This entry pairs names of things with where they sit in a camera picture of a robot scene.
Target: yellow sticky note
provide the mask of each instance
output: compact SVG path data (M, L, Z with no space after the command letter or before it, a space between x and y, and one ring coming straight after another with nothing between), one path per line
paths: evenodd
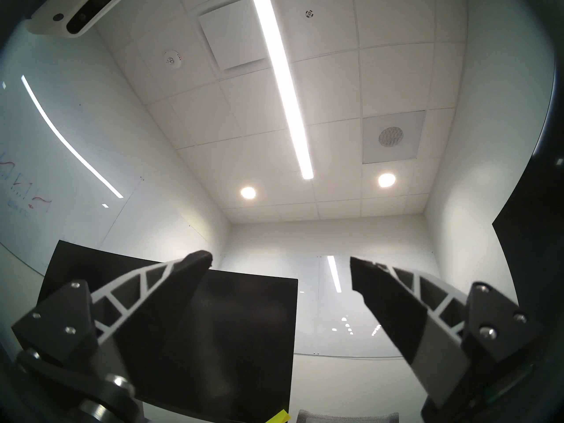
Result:
M285 410L282 410L266 423L286 423L288 420L290 420L290 416Z

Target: red marker line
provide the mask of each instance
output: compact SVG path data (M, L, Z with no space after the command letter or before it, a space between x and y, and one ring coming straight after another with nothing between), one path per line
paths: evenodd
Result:
M34 197L34 198L32 198L32 200L41 200L41 201L43 201L43 202L45 202L45 203L50 203L50 202L51 202L51 200L45 200L45 199L42 199L41 197Z

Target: recessed ceiling light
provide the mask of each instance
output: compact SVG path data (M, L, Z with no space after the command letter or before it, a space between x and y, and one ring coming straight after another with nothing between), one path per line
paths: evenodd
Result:
M80 162L82 163L82 165L84 165L93 175L95 175L98 180L100 180L103 184L105 184L108 189L110 191L112 191L117 198L122 199L124 198L123 195L121 195L119 192L117 192L117 190L110 185L109 181L107 181L106 179L104 179L100 173L98 171L96 171L92 165L90 165L88 162L86 162L86 160L80 155L78 154L78 152L73 148L72 145L70 145L67 140L63 137L63 135L61 135L59 133L59 131L57 130L57 128L54 126L54 124L51 122L51 120L49 119L49 117L47 116L47 114L45 113L45 111L43 110L43 108L41 107L41 105L39 104L39 101L37 100L37 97L35 96L35 94L33 93L31 87L29 86L28 81L25 79L24 76L21 77L21 81L25 86L25 89L27 90L30 98L33 101L33 104L35 104L35 107L37 108L37 110L39 111L39 113L41 114L41 116L43 117L43 119L45 120L45 122L47 123L47 125L49 126L49 128L51 129L51 131L55 134L55 136L57 136L57 138L59 138L59 141L61 141L63 143L63 145L65 147L68 148L68 150L73 153L73 155L80 160Z
M282 44L280 30L270 0L253 0L257 9L258 20L265 36L266 47L274 69L278 92L284 106L286 121L290 129L290 136L294 144L295 155L298 157L299 168L304 179L314 176L311 167L310 153L307 149L306 130L303 127L302 114L299 111L298 99L295 95L294 83L288 67L288 59Z
M388 188L395 183L395 175L392 173L385 173L378 177L378 184L382 188Z
M255 191L254 188L250 186L246 186L241 189L241 195L243 196L243 198L251 200L257 196L257 191Z

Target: ceiling speaker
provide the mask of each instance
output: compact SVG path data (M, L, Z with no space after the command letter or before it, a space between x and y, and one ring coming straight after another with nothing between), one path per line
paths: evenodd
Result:
M403 130L399 127L388 127L378 136L378 142L383 147L394 147L403 139Z

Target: white wall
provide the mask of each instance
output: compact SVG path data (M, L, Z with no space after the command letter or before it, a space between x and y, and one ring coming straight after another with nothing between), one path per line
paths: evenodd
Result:
M95 30L79 38L49 38L62 74L97 125L135 170L161 189L184 219L219 255L230 222L145 110Z
M371 256L430 252L433 244L421 215L400 215L235 225L224 251L226 256Z
M374 257L432 250L423 216L400 215L235 225L225 255ZM403 359L294 355L291 422L300 409L349 416L399 412L400 421L419 422L425 398L425 390Z
M425 210L441 277L465 293L484 280L517 299L492 222L535 148L553 75L551 44L522 0L468 0L458 107Z

